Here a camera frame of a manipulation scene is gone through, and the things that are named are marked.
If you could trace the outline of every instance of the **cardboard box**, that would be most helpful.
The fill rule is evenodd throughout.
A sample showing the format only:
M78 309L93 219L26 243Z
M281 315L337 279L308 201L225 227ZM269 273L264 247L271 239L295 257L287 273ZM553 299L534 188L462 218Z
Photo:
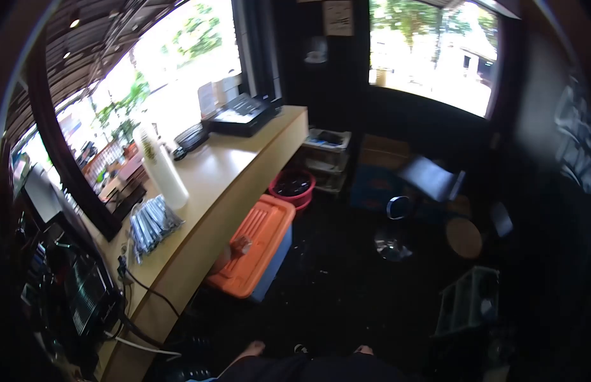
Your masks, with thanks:
M361 144L350 204L371 211L384 211L394 196L405 195L407 184L396 171L408 161L407 142L365 135Z

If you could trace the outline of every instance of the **white bottle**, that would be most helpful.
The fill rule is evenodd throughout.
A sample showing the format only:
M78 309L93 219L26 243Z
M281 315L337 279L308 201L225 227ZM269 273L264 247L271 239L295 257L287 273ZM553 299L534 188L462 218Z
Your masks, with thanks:
M132 136L138 151L143 155L144 169L158 191L164 195L166 204L175 211L182 208L189 199L189 193L166 149L158 143L152 125L141 123Z

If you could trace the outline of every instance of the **round stool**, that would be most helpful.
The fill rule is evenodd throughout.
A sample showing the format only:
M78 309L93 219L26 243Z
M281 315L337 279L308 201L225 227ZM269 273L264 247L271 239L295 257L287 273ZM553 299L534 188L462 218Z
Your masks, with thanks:
M464 218L453 218L446 224L448 244L463 258L477 258L482 251L482 236L475 225Z

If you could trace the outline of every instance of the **keyboard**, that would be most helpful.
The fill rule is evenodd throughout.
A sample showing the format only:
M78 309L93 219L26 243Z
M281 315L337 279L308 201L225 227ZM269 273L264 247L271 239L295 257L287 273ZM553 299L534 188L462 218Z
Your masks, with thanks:
M174 138L174 141L187 152L192 152L208 139L208 132L202 124L196 124Z

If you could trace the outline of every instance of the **notice on wall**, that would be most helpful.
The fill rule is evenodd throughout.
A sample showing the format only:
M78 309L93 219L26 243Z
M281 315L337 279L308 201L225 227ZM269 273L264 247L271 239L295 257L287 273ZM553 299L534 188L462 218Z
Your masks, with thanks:
M205 118L215 112L216 97L213 92L213 83L209 82L198 89L198 101L200 102L200 114Z
M325 35L352 36L353 8L350 0L325 1L323 3Z

